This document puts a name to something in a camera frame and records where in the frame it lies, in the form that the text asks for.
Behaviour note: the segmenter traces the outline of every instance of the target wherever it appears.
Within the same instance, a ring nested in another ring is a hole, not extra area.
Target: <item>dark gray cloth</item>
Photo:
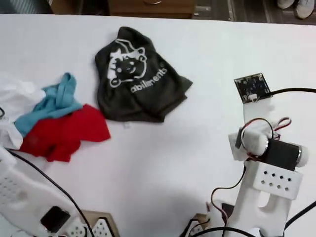
[[[192,85],[156,52],[148,37],[129,27],[120,28],[117,39],[97,53],[95,63],[97,100],[107,119],[163,122]]]

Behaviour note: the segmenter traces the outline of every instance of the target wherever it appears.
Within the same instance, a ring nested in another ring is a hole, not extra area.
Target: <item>wooden cabinet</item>
[[[109,0],[113,16],[191,18],[196,0]]]

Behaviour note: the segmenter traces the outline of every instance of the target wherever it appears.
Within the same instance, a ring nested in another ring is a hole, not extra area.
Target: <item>wooden drawer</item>
[[[111,15],[193,14],[195,0],[109,0]]]

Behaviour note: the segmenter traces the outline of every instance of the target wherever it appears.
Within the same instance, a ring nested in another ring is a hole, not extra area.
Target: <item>red cloth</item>
[[[102,142],[110,133],[101,112],[90,105],[61,118],[42,119],[26,135],[20,151],[69,162],[80,141]]]

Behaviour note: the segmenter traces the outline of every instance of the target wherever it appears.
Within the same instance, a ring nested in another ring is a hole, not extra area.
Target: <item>circuit board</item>
[[[238,78],[234,82],[244,104],[253,101],[252,95],[257,95],[258,99],[264,99],[267,98],[266,94],[270,93],[262,73]]]

